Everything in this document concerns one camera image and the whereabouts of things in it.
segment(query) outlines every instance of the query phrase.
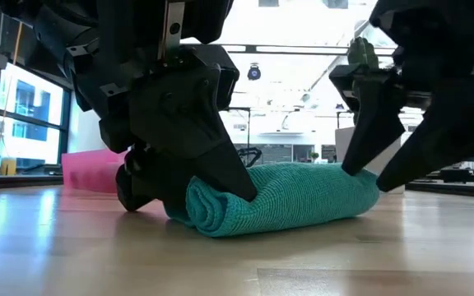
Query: screw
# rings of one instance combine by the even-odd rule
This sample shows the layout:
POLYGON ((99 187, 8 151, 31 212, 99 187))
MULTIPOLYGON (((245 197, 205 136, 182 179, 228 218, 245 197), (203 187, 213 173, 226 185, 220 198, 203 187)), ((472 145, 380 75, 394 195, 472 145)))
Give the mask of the screw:
POLYGON ((175 35, 175 34, 179 33, 179 31, 180 31, 180 24, 179 23, 174 23, 173 25, 171 25, 170 33, 172 35, 175 35))

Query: pink object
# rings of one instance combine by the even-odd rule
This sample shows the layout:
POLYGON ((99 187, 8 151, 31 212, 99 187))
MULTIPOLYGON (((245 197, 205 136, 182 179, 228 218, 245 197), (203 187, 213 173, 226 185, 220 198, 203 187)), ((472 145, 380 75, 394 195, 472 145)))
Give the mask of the pink object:
POLYGON ((94 150, 63 154, 63 185, 93 192, 116 193, 114 179, 126 153, 94 150))

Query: rolled towel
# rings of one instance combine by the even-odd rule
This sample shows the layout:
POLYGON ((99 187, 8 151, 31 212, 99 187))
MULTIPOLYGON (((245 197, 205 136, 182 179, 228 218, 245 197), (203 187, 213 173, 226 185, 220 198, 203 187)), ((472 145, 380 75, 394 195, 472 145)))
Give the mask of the rolled towel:
POLYGON ((168 216, 208 237, 225 237, 354 217, 379 198, 374 174, 363 170, 352 177, 339 164, 265 164, 252 167, 249 174, 258 190, 252 202, 193 178, 187 213, 166 209, 168 216))

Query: white wall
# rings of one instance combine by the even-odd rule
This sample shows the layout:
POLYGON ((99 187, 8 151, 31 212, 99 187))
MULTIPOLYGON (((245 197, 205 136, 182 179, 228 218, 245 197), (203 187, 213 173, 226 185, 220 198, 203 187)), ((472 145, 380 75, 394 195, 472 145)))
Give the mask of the white wall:
POLYGON ((70 116, 67 148, 69 153, 107 149, 100 137, 100 118, 93 110, 82 112, 74 92, 71 96, 70 116))

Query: robotic arm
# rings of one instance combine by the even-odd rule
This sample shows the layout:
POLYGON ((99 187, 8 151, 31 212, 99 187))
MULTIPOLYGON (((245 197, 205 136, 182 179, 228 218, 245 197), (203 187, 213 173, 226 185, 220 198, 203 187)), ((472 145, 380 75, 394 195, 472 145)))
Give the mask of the robotic arm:
MULTIPOLYGON (((256 188, 218 112, 239 72, 220 37, 233 0, 0 0, 34 29, 37 55, 59 65, 82 110, 100 116, 127 210, 153 198, 184 209, 189 179, 246 201, 256 188)), ((392 69, 339 66, 330 79, 360 113, 343 168, 355 174, 404 132, 404 106, 425 120, 378 180, 388 191, 474 155, 474 1, 380 0, 370 17, 398 45, 392 69), (353 81, 356 90, 352 89, 353 81)))

